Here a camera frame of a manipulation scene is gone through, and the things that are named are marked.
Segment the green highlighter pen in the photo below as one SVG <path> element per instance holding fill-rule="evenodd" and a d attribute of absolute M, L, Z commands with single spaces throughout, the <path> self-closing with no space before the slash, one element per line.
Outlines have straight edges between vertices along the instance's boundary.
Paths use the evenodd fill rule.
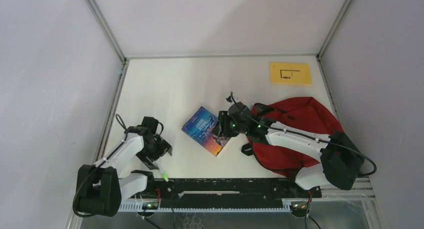
<path fill-rule="evenodd" d="M 165 173 L 165 171 L 160 166 L 157 166 L 157 170 L 160 172 L 160 174 L 162 175 L 162 178 L 165 182 L 170 181 L 169 178 L 168 178 L 168 175 Z"/>

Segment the Jane Eyre book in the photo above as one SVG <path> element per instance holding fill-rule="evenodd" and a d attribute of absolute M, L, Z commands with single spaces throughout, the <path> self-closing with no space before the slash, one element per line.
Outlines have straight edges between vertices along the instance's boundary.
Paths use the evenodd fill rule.
<path fill-rule="evenodd" d="M 217 122 L 218 117 L 201 106 L 182 126 L 181 130 L 217 157 L 230 140 L 229 137 L 213 134 Z"/>

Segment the red student backpack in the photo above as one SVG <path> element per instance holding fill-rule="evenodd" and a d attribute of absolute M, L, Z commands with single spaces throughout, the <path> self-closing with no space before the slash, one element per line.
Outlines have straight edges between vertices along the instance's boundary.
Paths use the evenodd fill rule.
<path fill-rule="evenodd" d="M 313 97 L 292 97 L 269 105 L 255 103 L 251 111 L 258 117 L 271 118 L 311 133 L 333 135 L 344 131 L 336 117 Z M 263 168 L 285 177 L 291 177 L 303 167 L 318 164 L 312 157 L 289 148 L 251 140 L 242 146 L 241 152 L 254 156 Z"/>

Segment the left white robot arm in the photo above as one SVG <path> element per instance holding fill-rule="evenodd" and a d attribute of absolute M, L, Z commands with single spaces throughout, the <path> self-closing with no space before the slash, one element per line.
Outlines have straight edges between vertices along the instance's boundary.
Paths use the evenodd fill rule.
<path fill-rule="evenodd" d="M 159 158 L 172 153 L 162 137 L 164 125 L 151 116 L 133 126 L 126 126 L 119 114 L 115 119 L 123 128 L 120 143 L 109 155 L 78 169 L 72 210 L 80 218 L 112 217 L 123 200 L 140 194 L 160 198 L 153 171 L 160 169 Z"/>

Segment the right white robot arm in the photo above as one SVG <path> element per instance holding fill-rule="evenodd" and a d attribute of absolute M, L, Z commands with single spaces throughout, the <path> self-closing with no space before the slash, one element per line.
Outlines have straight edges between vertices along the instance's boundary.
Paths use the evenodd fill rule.
<path fill-rule="evenodd" d="M 252 107 L 237 102 L 219 112 L 212 134 L 245 135 L 244 154 L 291 179 L 289 192 L 295 197 L 324 185 L 352 189 L 366 159 L 335 116 L 312 97 Z"/>

